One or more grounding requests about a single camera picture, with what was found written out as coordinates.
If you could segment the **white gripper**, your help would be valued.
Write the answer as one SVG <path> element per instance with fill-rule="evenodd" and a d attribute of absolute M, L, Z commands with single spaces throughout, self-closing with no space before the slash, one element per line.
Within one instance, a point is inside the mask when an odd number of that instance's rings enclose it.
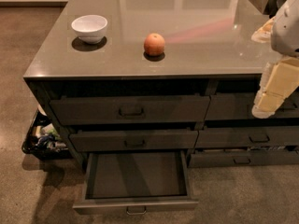
<path fill-rule="evenodd" d="M 275 18 L 256 30 L 251 40 L 268 43 L 272 50 L 291 57 L 267 63 L 260 80 L 252 115 L 267 119 L 274 115 L 284 101 L 299 87 L 299 0 L 286 0 Z"/>

